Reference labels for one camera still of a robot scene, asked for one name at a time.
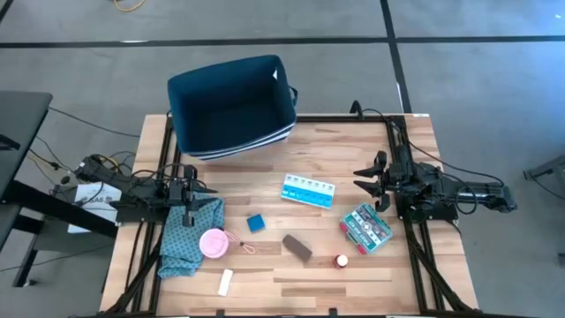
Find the basket handle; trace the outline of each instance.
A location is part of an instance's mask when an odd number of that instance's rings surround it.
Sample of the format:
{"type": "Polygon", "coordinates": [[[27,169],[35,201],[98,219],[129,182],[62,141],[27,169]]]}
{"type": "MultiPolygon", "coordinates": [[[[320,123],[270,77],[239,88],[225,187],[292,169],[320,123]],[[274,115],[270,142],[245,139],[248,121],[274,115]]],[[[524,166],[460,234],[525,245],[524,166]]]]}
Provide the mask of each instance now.
{"type": "Polygon", "coordinates": [[[294,97],[292,98],[292,106],[296,106],[297,102],[298,102],[298,91],[290,85],[289,85],[289,87],[290,87],[290,90],[292,91],[292,94],[294,95],[294,97]]]}

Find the teal cloth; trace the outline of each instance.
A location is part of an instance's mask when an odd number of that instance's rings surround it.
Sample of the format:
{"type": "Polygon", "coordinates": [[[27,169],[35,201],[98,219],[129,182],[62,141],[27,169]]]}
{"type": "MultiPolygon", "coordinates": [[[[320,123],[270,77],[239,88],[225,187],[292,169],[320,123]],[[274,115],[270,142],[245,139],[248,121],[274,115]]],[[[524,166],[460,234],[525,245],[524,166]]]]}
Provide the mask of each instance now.
{"type": "MultiPolygon", "coordinates": [[[[195,198],[210,196],[196,193],[195,198]]],[[[200,267],[204,255],[199,248],[200,237],[205,231],[223,227],[223,199],[217,199],[194,213],[194,226],[183,226],[185,207],[172,207],[167,216],[160,255],[159,276],[193,276],[200,267]]]]}

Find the wooden tabletop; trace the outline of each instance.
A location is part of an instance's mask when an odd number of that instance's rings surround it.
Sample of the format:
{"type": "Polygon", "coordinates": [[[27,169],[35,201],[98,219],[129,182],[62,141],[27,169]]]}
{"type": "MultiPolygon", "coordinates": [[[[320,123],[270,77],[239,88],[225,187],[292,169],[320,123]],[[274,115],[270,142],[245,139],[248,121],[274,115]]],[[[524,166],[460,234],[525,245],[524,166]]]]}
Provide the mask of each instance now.
{"type": "MultiPolygon", "coordinates": [[[[428,116],[406,115],[411,141],[439,156],[428,116]]],[[[157,169],[164,115],[149,115],[143,125],[134,170],[157,169]]],[[[172,137],[169,161],[176,144],[172,137]]],[[[403,224],[391,206],[381,216],[394,237],[375,254],[361,255],[339,230],[339,220],[371,197],[353,185],[354,170],[372,165],[378,150],[389,153],[384,124],[299,123],[286,141],[242,154],[202,162],[183,155],[182,163],[199,170],[199,179],[225,199],[225,228],[254,246],[247,254],[236,245],[219,260],[205,259],[192,277],[162,281],[157,314],[410,314],[418,312],[403,224]],[[335,184],[334,206],[328,210],[280,198],[283,177],[293,173],[335,184]],[[261,213],[266,229],[251,234],[245,219],[261,213]],[[291,234],[313,251],[304,264],[282,246],[291,234]],[[335,269],[332,259],[346,254],[346,269],[335,269]],[[217,295],[224,269],[234,270],[227,297],[217,295]]],[[[438,163],[418,151],[416,162],[438,163]]],[[[446,222],[428,222],[438,270],[459,297],[477,307],[471,277],[459,234],[446,222]]],[[[110,307],[124,291],[136,223],[120,227],[102,296],[101,310],[110,307]]],[[[137,271],[141,243],[133,263],[137,271]]],[[[434,308],[429,276],[422,268],[428,306],[434,308]]],[[[153,272],[146,280],[141,309],[147,309],[153,272]]]]}

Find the dark blue fabric bin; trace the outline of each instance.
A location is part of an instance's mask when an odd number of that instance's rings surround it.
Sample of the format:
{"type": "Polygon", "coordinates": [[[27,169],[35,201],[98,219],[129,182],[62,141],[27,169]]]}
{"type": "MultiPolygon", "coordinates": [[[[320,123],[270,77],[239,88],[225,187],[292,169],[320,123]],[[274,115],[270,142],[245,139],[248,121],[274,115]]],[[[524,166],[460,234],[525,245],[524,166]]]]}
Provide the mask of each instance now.
{"type": "Polygon", "coordinates": [[[297,98],[283,62],[273,55],[210,65],[169,79],[178,147],[200,159],[283,140],[296,123],[297,98]]]}

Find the pill organizer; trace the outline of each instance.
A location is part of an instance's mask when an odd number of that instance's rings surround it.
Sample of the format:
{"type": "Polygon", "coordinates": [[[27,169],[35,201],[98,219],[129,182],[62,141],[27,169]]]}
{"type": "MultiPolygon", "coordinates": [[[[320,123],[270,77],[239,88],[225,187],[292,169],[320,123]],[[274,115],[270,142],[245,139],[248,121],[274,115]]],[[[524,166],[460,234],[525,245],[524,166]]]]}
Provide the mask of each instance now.
{"type": "Polygon", "coordinates": [[[284,177],[281,197],[321,208],[331,208],[335,185],[287,174],[284,177]]]}

